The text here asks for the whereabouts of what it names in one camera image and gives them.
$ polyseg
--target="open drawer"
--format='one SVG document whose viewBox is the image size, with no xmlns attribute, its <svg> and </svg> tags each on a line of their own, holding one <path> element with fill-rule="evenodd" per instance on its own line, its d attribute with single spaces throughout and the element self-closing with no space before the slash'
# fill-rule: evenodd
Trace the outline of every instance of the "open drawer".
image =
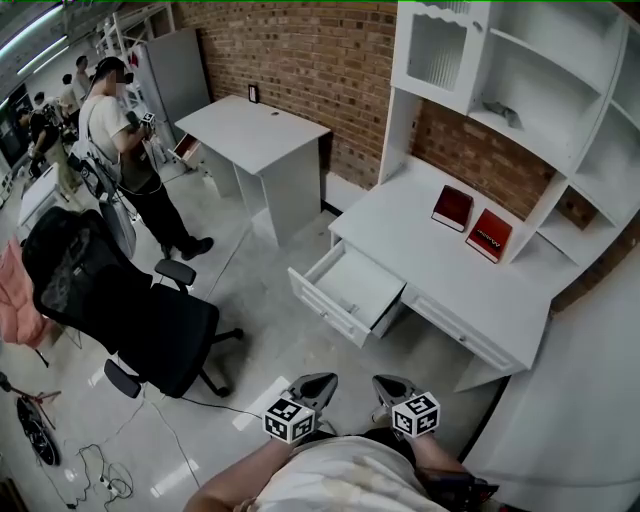
<svg viewBox="0 0 640 512">
<path fill-rule="evenodd" d="M 201 151 L 201 142 L 188 133 L 182 137 L 178 145 L 173 151 L 169 152 L 190 169 L 195 169 L 198 164 L 202 163 L 203 155 Z"/>
<path fill-rule="evenodd" d="M 347 339 L 362 347 L 376 324 L 393 314 L 405 283 L 338 242 L 304 276 L 289 269 L 293 292 Z"/>
</svg>

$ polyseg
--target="mesh chair back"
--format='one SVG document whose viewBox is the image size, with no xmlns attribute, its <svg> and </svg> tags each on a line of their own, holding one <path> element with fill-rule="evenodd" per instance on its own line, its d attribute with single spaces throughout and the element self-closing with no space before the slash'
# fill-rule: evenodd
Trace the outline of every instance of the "mesh chair back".
<svg viewBox="0 0 640 512">
<path fill-rule="evenodd" d="M 97 212 L 51 208 L 27 238 L 22 261 L 42 314 L 111 354 L 136 336 L 152 278 L 122 254 Z"/>
</svg>

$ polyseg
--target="fiducial marker cube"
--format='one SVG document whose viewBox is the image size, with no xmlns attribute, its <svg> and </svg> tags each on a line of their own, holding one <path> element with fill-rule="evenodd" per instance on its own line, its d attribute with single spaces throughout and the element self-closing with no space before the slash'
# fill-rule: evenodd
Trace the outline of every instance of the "fiducial marker cube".
<svg viewBox="0 0 640 512">
<path fill-rule="evenodd" d="M 313 432 L 316 427 L 313 409 L 278 397 L 262 415 L 262 429 L 270 436 L 292 444 Z"/>
<path fill-rule="evenodd" d="M 429 392 L 391 409 L 393 428 L 409 437 L 433 432 L 440 424 L 440 404 Z"/>
</svg>

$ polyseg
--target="ceiling light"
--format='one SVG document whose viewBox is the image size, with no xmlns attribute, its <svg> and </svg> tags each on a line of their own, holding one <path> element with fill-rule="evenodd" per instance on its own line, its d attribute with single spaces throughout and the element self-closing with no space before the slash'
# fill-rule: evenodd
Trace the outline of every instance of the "ceiling light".
<svg viewBox="0 0 640 512">
<path fill-rule="evenodd" d="M 51 57 L 50 59 L 47 59 L 45 62 L 43 62 L 40 66 L 38 66 L 38 68 L 33 72 L 33 74 L 35 75 L 38 71 L 40 71 L 43 67 L 45 67 L 47 64 L 49 64 L 49 62 L 51 62 L 53 59 L 55 59 L 58 55 L 60 55 L 61 53 L 66 52 L 69 49 L 68 46 L 65 46 L 62 50 L 60 50 L 58 53 L 56 53 L 53 57 Z"/>
<path fill-rule="evenodd" d="M 23 28 L 17 35 L 15 35 L 11 41 L 5 44 L 2 48 L 0 48 L 0 59 L 2 59 L 5 55 L 7 55 L 14 46 L 23 41 L 29 34 L 33 33 L 39 26 L 43 23 L 46 23 L 53 16 L 58 14 L 64 8 L 64 4 L 59 4 L 53 9 L 49 9 L 39 18 L 36 18 L 29 25 Z"/>
<path fill-rule="evenodd" d="M 33 59 L 31 59 L 29 61 L 29 63 L 24 66 L 20 71 L 18 71 L 19 75 L 22 75 L 24 72 L 27 71 L 28 68 L 31 67 L 32 64 L 34 64 L 40 57 L 42 57 L 43 55 L 45 55 L 48 51 L 53 50 L 56 46 L 58 46 L 60 43 L 62 43 L 63 41 L 65 41 L 67 39 L 67 36 L 62 36 L 60 39 L 58 39 L 55 43 L 53 43 L 52 45 L 48 46 L 45 50 L 42 50 L 36 57 L 34 57 Z"/>
</svg>

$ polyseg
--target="black office chair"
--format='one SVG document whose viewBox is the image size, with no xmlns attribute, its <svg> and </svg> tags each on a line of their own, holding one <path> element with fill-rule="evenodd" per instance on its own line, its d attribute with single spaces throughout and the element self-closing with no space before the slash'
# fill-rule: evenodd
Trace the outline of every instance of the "black office chair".
<svg viewBox="0 0 640 512">
<path fill-rule="evenodd" d="M 36 223 L 24 244 L 22 260 L 33 281 L 33 302 L 43 315 L 93 337 L 138 375 L 127 374 L 111 359 L 109 380 L 135 398 L 141 383 L 181 397 L 197 376 L 218 396 L 202 366 L 213 343 L 242 339 L 241 329 L 216 334 L 218 309 L 188 294 L 193 269 L 161 260 L 158 274 L 180 291 L 152 284 L 120 251 L 104 219 L 95 211 L 75 213 L 54 207 Z"/>
</svg>

